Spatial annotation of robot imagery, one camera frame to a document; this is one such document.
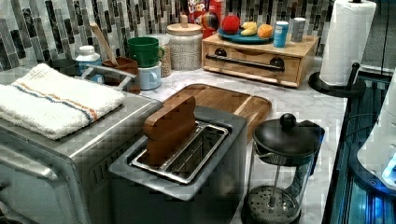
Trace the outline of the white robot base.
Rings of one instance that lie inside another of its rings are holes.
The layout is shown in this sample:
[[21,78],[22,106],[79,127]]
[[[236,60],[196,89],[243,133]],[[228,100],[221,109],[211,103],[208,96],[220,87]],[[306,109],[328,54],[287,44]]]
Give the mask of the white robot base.
[[396,80],[392,75],[377,122],[350,157],[349,167],[364,187],[395,198]]

